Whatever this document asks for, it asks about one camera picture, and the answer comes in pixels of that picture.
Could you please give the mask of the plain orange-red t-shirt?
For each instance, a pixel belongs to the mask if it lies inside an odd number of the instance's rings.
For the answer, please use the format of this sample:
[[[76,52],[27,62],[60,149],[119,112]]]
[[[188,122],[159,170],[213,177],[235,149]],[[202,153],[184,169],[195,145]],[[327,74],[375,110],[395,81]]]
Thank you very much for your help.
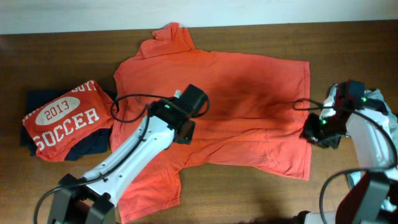
[[[118,203],[123,223],[178,205],[180,171],[207,162],[309,179],[312,150],[300,139],[308,114],[292,107],[310,95],[308,62],[205,52],[196,49],[188,29],[171,23],[153,32],[114,79],[121,101],[112,150],[137,129],[139,113],[156,95],[172,96],[192,84],[210,99],[192,143],[162,151],[124,192]]]

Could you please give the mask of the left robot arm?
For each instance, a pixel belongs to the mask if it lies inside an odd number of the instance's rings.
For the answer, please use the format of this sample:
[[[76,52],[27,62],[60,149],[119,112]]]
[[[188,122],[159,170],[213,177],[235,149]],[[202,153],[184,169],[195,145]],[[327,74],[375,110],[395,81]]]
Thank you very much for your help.
[[[79,179],[67,174],[40,198],[53,196],[48,224],[116,223],[116,207],[130,183],[173,143],[190,144],[195,118],[210,109],[207,94],[194,85],[154,99],[138,116],[139,127],[114,153]]]

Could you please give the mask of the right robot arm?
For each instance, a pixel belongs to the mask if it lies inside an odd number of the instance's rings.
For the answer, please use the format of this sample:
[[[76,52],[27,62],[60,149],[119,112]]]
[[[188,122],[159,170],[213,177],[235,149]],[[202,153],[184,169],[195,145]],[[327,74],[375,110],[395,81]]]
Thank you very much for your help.
[[[322,186],[318,212],[302,212],[301,223],[397,223],[397,146],[389,130],[388,109],[366,95],[365,85],[349,80],[333,85],[324,102],[313,102],[301,133],[310,144],[336,149],[352,139],[359,166],[330,176]],[[335,178],[356,177],[334,212],[323,208],[326,188]]]

